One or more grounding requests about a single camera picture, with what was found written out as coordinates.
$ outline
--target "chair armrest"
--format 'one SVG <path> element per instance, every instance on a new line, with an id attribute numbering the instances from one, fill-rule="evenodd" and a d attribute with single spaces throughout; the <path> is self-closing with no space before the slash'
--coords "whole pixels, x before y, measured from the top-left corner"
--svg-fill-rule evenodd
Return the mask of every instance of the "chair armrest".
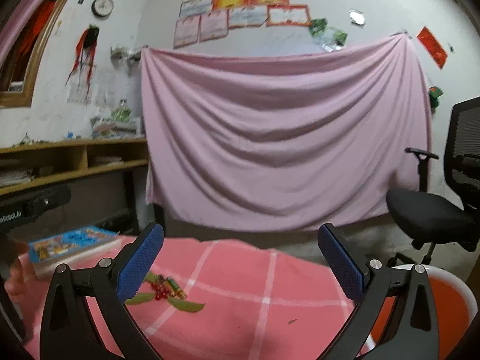
<path id="1" fill-rule="evenodd" d="M 426 192 L 428 188 L 428 162 L 431 158 L 438 160 L 439 157 L 426 150 L 422 149 L 415 149 L 413 147 L 407 147 L 405 149 L 405 153 L 413 153 L 418 160 L 418 175 L 420 178 L 419 182 L 419 190 L 422 192 Z"/>
<path id="2" fill-rule="evenodd" d="M 430 151 L 426 151 L 426 150 L 422 150 L 422 149 L 415 149 L 413 147 L 407 147 L 405 149 L 405 153 L 415 154 L 415 156 L 418 158 L 418 160 L 420 160 L 420 157 L 419 157 L 420 155 L 424 155 L 428 159 L 434 158 L 435 160 L 438 160 L 440 158 L 439 156 L 437 156 L 436 154 L 434 154 Z"/>

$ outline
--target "wooden shelf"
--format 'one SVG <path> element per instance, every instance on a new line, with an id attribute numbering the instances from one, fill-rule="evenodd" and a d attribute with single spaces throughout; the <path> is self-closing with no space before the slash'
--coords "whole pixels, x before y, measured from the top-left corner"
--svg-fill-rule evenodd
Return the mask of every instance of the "wooden shelf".
<path id="1" fill-rule="evenodd" d="M 124 162 L 96 166 L 93 159 L 97 155 L 121 156 Z M 75 139 L 0 149 L 0 160 L 12 158 L 24 161 L 25 167 L 53 167 L 53 173 L 38 176 L 27 183 L 0 187 L 0 196 L 84 176 L 145 166 L 148 164 L 148 150 L 145 138 Z"/>

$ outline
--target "floor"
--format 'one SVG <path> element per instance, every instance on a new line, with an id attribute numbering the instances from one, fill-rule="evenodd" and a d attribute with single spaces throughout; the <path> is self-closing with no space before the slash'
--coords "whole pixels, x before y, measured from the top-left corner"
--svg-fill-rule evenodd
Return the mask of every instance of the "floor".
<path id="1" fill-rule="evenodd" d="M 429 245 L 415 250 L 405 235 L 389 215 L 367 221 L 341 226 L 338 229 L 345 239 L 356 244 L 369 257 L 386 262 L 396 252 L 402 252 L 415 261 L 421 261 Z M 168 237 L 192 237 L 201 241 L 235 238 L 261 249 L 275 248 L 289 255 L 315 263 L 326 264 L 316 240 L 316 232 L 284 233 L 242 233 L 196 226 L 176 221 L 166 216 Z M 477 261 L 480 248 L 476 252 L 465 251 L 458 244 L 437 245 L 431 265 L 437 266 L 466 280 Z"/>

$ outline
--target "clock face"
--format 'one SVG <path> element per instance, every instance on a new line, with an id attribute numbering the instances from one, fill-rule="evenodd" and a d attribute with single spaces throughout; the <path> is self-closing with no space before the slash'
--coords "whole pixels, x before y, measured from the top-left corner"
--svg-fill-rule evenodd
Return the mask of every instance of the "clock face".
<path id="1" fill-rule="evenodd" d="M 108 16 L 113 11 L 113 0 L 95 0 L 92 4 L 92 11 L 99 17 Z"/>

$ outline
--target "office chair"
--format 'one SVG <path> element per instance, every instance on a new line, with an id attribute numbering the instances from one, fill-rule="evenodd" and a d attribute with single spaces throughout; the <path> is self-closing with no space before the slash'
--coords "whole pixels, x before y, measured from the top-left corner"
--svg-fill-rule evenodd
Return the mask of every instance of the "office chair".
<path id="1" fill-rule="evenodd" d="M 460 209 L 442 196 L 427 193 L 428 162 L 438 156 L 425 150 L 406 148 L 418 159 L 419 191 L 404 188 L 388 190 L 386 202 L 396 224 L 420 250 L 431 243 L 422 264 L 430 264 L 435 245 L 457 242 L 475 251 L 480 239 L 480 97 L 453 106 L 443 158 L 445 181 L 462 199 Z M 416 263 L 397 253 L 387 266 Z"/>

